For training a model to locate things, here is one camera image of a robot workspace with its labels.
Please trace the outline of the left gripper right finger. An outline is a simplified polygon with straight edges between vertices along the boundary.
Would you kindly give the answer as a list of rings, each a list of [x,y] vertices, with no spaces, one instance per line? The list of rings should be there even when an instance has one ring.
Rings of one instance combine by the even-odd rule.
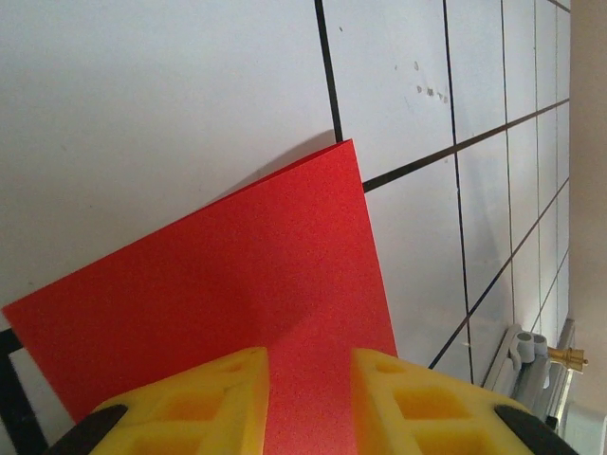
[[[358,455],[579,455],[517,401],[371,349],[351,356]]]

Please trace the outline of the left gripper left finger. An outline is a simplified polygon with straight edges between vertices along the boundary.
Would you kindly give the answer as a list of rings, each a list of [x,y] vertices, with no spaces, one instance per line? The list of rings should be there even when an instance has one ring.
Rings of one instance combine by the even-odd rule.
[[[106,400],[46,455],[263,455],[268,355],[241,350]]]

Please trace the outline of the red cloth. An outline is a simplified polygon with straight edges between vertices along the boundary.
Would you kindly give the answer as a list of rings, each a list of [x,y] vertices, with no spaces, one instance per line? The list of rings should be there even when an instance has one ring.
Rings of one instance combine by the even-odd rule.
[[[4,309],[74,418],[248,347],[265,455],[355,455],[354,348],[395,339],[352,141],[309,155]]]

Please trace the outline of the clear plastic connector block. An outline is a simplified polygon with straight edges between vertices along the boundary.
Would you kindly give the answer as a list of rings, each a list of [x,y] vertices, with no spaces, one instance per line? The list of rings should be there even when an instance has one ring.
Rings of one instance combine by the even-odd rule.
[[[546,337],[510,326],[482,387],[530,410],[558,433],[564,432],[568,394],[576,371],[551,355]]]

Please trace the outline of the small brass fitting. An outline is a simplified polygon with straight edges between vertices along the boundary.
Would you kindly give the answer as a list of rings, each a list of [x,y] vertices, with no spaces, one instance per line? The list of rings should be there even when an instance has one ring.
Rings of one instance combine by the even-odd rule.
[[[547,348],[548,358],[552,363],[561,364],[567,370],[582,373],[583,368],[589,363],[582,349],[567,348],[556,349]]]

